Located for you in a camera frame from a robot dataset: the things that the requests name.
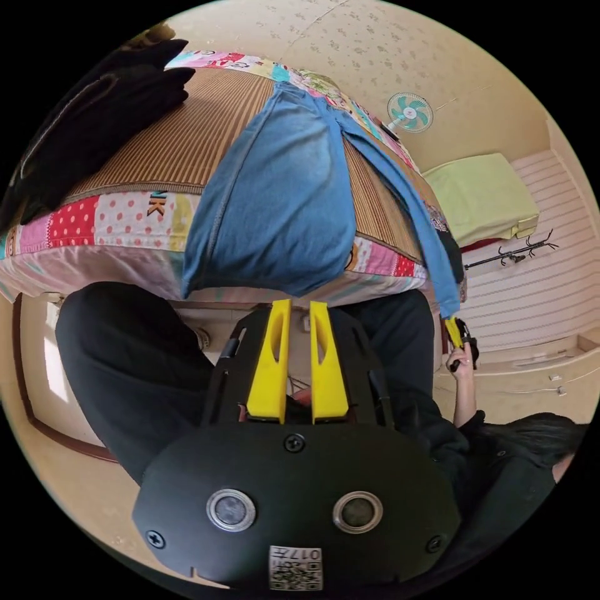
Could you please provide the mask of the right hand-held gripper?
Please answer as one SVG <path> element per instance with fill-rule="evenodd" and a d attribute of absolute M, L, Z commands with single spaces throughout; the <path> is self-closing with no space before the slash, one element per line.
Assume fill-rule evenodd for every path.
<path fill-rule="evenodd" d="M 448 341 L 454 348 L 463 348 L 465 343 L 471 348 L 472 366 L 478 369 L 479 348 L 478 340 L 471 334 L 467 324 L 458 317 L 450 317 L 444 320 Z"/>

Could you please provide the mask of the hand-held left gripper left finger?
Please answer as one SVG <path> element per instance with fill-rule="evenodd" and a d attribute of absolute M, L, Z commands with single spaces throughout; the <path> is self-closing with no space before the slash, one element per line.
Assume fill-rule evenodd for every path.
<path fill-rule="evenodd" d="M 285 421 L 291 312 L 290 299 L 274 301 L 268 311 L 246 403 L 251 419 Z"/>

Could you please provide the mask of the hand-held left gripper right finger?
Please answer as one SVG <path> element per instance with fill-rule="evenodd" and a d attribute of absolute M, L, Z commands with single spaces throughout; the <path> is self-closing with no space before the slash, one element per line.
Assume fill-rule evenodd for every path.
<path fill-rule="evenodd" d="M 314 424 L 345 419 L 349 411 L 336 338 L 325 302 L 309 307 L 311 413 Z"/>

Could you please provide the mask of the person's right hand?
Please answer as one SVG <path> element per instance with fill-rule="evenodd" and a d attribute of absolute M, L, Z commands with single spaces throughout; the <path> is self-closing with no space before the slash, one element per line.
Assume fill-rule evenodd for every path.
<path fill-rule="evenodd" d="M 466 343 L 463 347 L 455 347 L 447 359 L 446 367 L 456 381 L 472 381 L 474 362 L 470 345 Z"/>

